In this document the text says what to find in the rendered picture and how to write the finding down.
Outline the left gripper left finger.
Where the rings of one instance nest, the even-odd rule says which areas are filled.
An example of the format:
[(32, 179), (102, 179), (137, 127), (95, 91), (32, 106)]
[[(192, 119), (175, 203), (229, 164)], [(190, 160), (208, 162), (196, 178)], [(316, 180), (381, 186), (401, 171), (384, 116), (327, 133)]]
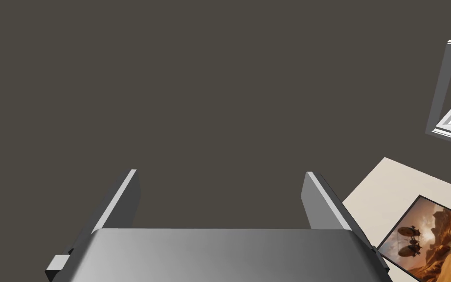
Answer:
[(138, 170), (123, 172), (95, 212), (91, 233), (99, 229), (132, 227), (140, 198)]

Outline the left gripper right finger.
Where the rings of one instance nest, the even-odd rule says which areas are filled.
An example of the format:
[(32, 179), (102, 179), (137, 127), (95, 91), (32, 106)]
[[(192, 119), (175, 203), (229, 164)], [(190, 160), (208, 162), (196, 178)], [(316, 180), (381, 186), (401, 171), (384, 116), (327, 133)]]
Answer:
[(312, 229), (350, 230), (371, 247), (362, 228), (320, 173), (305, 173), (301, 201)]

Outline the framed orange desert picture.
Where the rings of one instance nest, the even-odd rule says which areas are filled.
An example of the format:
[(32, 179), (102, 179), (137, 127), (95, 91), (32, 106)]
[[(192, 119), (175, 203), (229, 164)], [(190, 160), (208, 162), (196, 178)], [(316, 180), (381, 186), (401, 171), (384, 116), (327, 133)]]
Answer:
[(451, 209), (418, 195), (377, 249), (417, 282), (451, 282)]

